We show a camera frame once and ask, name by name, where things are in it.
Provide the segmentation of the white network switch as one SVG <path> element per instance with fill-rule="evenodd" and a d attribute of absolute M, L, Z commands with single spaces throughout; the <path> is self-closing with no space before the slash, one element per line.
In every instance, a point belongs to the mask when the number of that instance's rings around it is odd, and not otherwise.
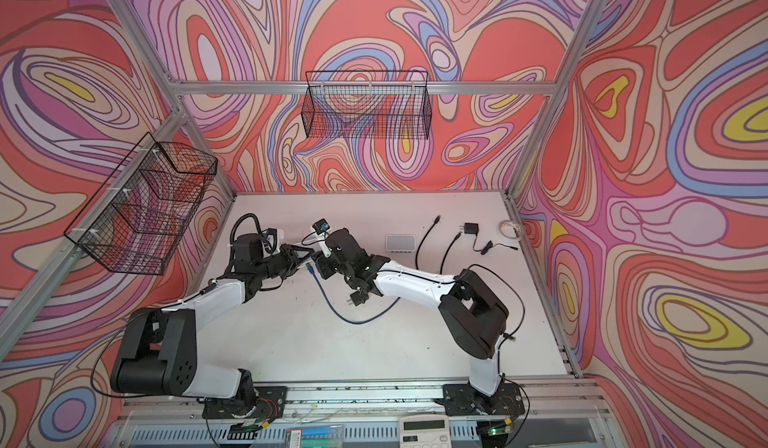
<path fill-rule="evenodd" d="M 413 234 L 387 234 L 385 249 L 393 253 L 416 252 L 416 238 Z"/>

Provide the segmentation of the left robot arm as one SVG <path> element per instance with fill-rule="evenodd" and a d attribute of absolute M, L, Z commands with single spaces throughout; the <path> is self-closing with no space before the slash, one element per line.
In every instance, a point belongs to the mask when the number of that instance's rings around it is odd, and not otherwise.
<path fill-rule="evenodd" d="M 110 375 L 111 389 L 121 395 L 255 404 L 257 392 L 248 370 L 198 359 L 198 332 L 250 301 L 264 281 L 284 281 L 295 274 L 312 253 L 310 247 L 284 243 L 279 229 L 262 229 L 255 214 L 241 216 L 230 232 L 222 275 L 186 299 L 131 314 Z"/>

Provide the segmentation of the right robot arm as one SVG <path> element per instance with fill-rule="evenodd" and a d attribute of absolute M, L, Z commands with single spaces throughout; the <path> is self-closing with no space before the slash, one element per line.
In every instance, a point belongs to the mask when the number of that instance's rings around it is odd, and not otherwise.
<path fill-rule="evenodd" d="M 509 310 L 483 279 L 469 268 L 458 275 L 410 268 L 386 256 L 370 254 L 346 228 L 318 229 L 310 239 L 319 275 L 341 276 L 358 306 L 374 295 L 405 299 L 437 311 L 452 339 L 470 357 L 469 385 L 479 394 L 497 393 L 502 376 L 499 351 Z"/>

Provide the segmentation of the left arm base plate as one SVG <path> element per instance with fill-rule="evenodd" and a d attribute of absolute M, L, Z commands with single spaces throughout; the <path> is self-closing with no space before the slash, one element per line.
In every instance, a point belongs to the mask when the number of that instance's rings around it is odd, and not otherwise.
<path fill-rule="evenodd" d="M 273 421 L 283 416 L 287 393 L 287 386 L 262 385 L 256 386 L 252 394 L 238 393 L 233 398 L 206 399 L 202 417 L 205 420 Z"/>

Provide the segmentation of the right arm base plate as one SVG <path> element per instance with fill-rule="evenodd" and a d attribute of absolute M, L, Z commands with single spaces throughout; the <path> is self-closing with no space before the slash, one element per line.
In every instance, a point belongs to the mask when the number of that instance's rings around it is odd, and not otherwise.
<path fill-rule="evenodd" d="M 442 397 L 435 402 L 448 416 L 491 415 L 516 419 L 526 412 L 525 397 L 520 387 L 502 382 L 493 395 L 484 395 L 468 383 L 444 384 Z"/>

